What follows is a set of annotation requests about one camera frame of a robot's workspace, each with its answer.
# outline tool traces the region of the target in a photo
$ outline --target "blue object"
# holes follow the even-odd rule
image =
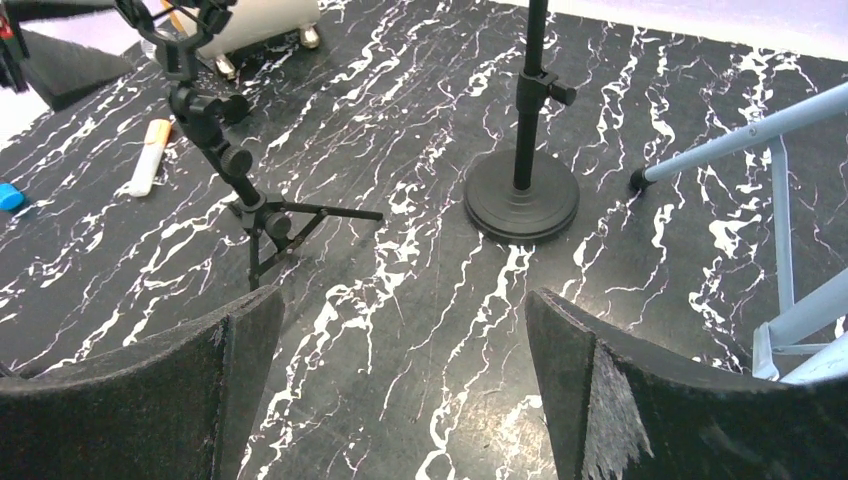
[[[0,210],[10,211],[20,207],[26,198],[11,183],[0,183]]]
[[[783,135],[793,130],[843,114],[848,110],[848,82],[819,93],[791,107],[775,112],[733,132],[681,153],[670,160],[637,171],[631,184],[644,186],[691,167],[756,145],[765,144],[771,153],[772,204],[777,257],[777,291],[780,315],[754,331],[756,378],[777,380],[780,371],[774,354],[813,355],[781,381],[808,384],[837,377],[848,377],[848,337],[827,343],[799,343],[832,324],[848,312],[848,268],[812,293],[795,302],[792,272],[792,229],[789,215],[789,155]]]

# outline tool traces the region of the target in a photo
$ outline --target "black marble pattern surface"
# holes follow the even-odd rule
[[[842,63],[551,15],[539,147],[573,168],[567,235],[502,247],[469,225],[463,176],[514,145],[526,10],[480,0],[327,0],[323,46],[286,37],[232,87],[252,178],[331,219],[264,280],[289,301],[241,478],[554,478],[522,319],[548,287],[639,337],[745,372],[777,313],[769,155],[752,149],[635,197],[630,173],[844,81]],[[137,70],[3,146],[31,200],[0,230],[0,361],[61,368],[247,291],[235,197],[174,136],[158,185],[125,194],[166,82]],[[798,294],[845,268],[848,120],[786,137]],[[305,222],[296,218],[295,224]],[[821,336],[832,339],[841,324]]]

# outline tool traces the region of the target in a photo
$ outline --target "black rubber foot cap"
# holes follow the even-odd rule
[[[648,181],[648,179],[645,178],[644,167],[633,172],[633,175],[630,175],[630,188],[636,190],[637,192],[641,192],[642,190],[647,189],[653,184],[654,182]]]

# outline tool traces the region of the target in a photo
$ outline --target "white vein pattern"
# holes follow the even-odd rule
[[[751,332],[776,313],[768,152],[639,198],[627,179],[835,85],[844,65],[550,15],[547,63],[580,95],[545,107],[538,140],[577,174],[581,210],[564,238],[502,247],[467,223],[462,185],[514,144],[526,11],[322,8],[319,51],[286,37],[248,55],[233,87],[204,79],[254,105],[228,135],[254,154],[258,187],[387,214],[324,222],[265,279],[283,286],[286,325],[241,478],[552,478],[524,333],[533,288],[745,370]],[[246,291],[235,196],[184,138],[150,198],[124,194],[146,123],[168,117],[158,69],[137,64],[3,151],[0,173],[32,199],[0,231],[0,360],[15,368],[79,362]],[[801,293],[845,266],[845,126],[788,144]]]

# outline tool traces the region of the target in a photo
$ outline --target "round weighted base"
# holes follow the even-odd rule
[[[515,151],[495,152],[468,172],[465,211],[471,223],[499,242],[525,244],[552,237],[577,215],[577,179],[552,156],[536,152],[531,186],[512,185]]]

